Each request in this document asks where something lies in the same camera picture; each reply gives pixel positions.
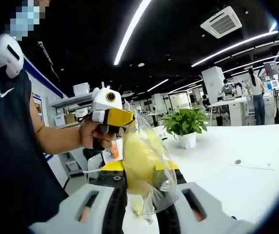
ceiling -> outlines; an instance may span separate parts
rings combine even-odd
[[[119,45],[141,1],[76,0],[69,4],[67,0],[51,0],[45,19],[20,44],[27,58],[68,96],[73,96],[75,84],[88,82],[94,88],[104,81],[119,92],[132,90],[134,96],[141,99],[197,81],[201,71],[225,57],[279,40],[279,34],[271,35],[191,67],[234,43],[268,32],[272,20],[255,0],[152,0],[120,63],[114,66]],[[216,39],[200,28],[202,22],[229,5],[238,15],[243,25],[241,29]],[[43,42],[59,79],[37,45],[38,41]],[[278,50],[279,43],[275,43],[216,65],[225,71],[274,56]],[[242,70],[225,73],[225,77]],[[169,81],[149,93],[137,95],[165,79]]]

green plant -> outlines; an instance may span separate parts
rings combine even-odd
[[[202,133],[207,131],[204,121],[207,117],[199,108],[180,109],[170,113],[165,119],[165,128],[170,134],[187,135],[190,133]]]

clear plastic bag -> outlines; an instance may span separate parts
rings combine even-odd
[[[142,199],[142,209],[137,209],[137,212],[149,218],[149,215],[166,209],[178,198],[175,165],[144,116],[126,102],[127,108],[135,114],[135,121],[123,135],[123,167],[128,194]]]

blue wall stripe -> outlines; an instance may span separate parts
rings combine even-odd
[[[62,92],[60,92],[56,87],[54,87],[42,74],[40,74],[28,60],[24,60],[23,69],[29,72],[35,79],[37,79],[41,84],[43,84],[46,88],[53,91],[60,98],[63,98]]]
[[[54,155],[45,156],[46,161],[48,162]]]

potted plant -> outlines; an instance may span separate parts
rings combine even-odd
[[[178,136],[178,142],[184,149],[194,148],[196,145],[196,134],[207,131],[204,121],[207,117],[199,108],[180,109],[172,112],[165,119],[167,132]]]

